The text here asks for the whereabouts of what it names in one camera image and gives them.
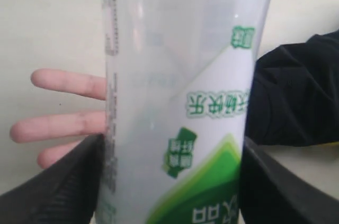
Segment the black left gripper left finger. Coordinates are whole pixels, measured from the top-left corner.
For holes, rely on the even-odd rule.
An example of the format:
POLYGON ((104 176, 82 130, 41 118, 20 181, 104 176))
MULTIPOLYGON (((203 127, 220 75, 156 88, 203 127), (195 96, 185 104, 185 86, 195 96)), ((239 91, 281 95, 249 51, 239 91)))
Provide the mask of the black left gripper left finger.
POLYGON ((56 163, 2 194, 1 223, 90 223, 103 148, 103 135, 88 136, 56 163))

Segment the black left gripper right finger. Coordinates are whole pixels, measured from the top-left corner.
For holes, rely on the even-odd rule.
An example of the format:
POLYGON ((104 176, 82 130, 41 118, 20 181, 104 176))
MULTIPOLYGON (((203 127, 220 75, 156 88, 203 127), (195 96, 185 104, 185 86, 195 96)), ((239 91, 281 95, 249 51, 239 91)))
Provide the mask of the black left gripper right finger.
POLYGON ((250 138, 243 144, 239 208, 245 223, 338 223, 338 200, 297 177, 250 138))

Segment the person's open hand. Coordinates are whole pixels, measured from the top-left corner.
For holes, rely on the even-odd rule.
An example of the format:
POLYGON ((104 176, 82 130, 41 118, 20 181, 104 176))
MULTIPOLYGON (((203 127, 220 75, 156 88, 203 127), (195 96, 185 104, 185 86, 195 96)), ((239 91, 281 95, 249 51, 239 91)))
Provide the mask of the person's open hand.
MULTIPOLYGON (((39 68, 32 72, 30 81, 35 87, 49 91, 100 101, 104 101, 106 98, 106 79, 100 76, 60 69, 39 68)), ((105 125, 104 111, 49 114, 14 123, 10 127, 9 136, 15 143, 25 144, 104 133, 105 125)), ((77 140, 43 149, 37 155, 37 164, 46 169, 63 158, 79 143, 77 140)))

